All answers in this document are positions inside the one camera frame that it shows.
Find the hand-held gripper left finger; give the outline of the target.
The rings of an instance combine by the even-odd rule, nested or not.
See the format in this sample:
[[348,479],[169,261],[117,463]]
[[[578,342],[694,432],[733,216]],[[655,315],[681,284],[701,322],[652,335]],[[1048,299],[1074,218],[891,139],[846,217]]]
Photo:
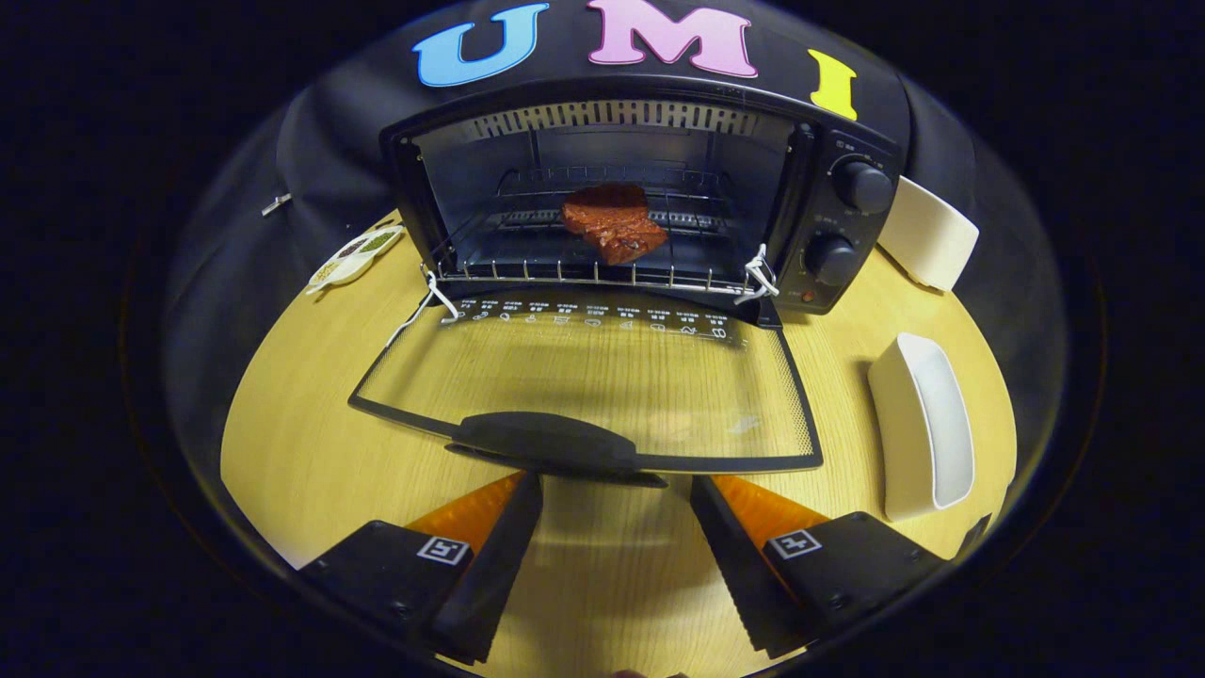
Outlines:
[[483,662],[542,503],[537,474],[509,474],[405,526],[368,521],[301,573],[390,639]]

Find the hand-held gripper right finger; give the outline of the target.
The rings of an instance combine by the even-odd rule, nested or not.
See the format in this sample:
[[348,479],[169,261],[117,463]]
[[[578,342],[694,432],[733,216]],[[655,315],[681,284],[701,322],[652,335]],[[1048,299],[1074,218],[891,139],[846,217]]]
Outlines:
[[770,659],[856,627],[946,564],[870,512],[827,518],[737,476],[693,476],[690,507]]

